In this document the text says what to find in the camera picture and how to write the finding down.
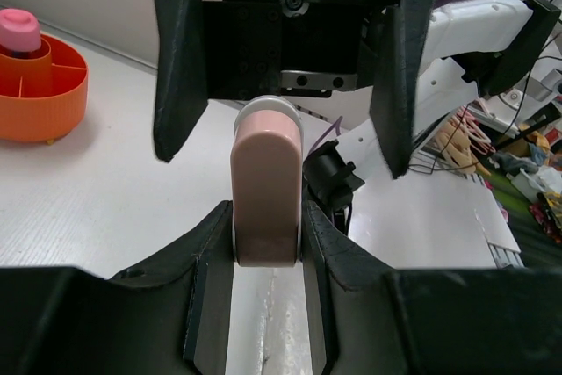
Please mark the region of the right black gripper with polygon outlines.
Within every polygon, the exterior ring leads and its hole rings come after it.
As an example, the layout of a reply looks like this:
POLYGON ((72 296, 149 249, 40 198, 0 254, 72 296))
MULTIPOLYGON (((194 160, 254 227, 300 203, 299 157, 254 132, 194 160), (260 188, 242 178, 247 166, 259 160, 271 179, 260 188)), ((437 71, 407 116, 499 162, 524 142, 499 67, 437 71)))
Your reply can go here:
POLYGON ((208 98, 326 97, 372 85, 382 155, 393 178, 405 175, 434 1, 154 0, 156 157, 174 158, 208 98))

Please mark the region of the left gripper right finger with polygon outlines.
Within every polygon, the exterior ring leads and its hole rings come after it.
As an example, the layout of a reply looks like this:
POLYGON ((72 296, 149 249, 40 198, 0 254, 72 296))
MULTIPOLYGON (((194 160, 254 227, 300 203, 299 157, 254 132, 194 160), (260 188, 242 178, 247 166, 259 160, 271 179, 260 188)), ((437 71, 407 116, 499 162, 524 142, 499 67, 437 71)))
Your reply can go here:
POLYGON ((316 374, 558 374, 561 272, 395 270, 302 206, 316 374))

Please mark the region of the pink capped clear tube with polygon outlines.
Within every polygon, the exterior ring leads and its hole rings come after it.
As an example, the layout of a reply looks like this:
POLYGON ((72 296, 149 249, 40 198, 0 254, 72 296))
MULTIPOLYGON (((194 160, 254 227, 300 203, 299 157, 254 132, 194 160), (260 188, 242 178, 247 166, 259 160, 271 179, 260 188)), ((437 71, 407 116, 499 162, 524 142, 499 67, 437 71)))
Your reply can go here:
POLYGON ((12 57, 27 59, 41 47, 39 21, 29 11, 1 9, 1 46, 12 57))

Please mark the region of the pink eraser block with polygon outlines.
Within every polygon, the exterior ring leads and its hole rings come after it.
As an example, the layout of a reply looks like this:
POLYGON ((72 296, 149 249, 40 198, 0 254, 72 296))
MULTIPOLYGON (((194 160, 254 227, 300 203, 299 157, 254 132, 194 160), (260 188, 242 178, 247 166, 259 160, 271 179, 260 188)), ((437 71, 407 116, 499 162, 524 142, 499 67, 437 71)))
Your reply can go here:
POLYGON ((297 261, 302 183, 299 126, 282 112, 242 119, 230 155, 234 245, 242 267, 297 261))

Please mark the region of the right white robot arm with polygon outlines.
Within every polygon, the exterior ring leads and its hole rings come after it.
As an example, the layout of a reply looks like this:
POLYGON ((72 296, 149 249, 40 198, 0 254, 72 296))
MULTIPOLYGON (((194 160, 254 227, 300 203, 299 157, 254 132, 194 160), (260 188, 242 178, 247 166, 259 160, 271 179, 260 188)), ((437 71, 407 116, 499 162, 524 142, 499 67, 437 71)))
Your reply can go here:
POLYGON ((363 127, 305 162, 314 199, 344 208, 376 144, 393 177, 450 112, 447 94, 496 96, 528 73, 560 11, 547 0, 154 0, 153 140, 169 162, 211 99, 371 89, 363 127), (376 140, 370 134, 376 134, 376 140))

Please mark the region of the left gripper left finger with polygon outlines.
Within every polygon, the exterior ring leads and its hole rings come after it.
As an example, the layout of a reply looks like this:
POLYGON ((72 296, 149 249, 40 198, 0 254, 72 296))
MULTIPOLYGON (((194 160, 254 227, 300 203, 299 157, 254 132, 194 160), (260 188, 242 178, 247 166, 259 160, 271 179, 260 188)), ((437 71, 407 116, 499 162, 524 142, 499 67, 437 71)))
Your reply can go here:
POLYGON ((104 279, 75 267, 1 271, 4 374, 222 374, 232 205, 104 279))

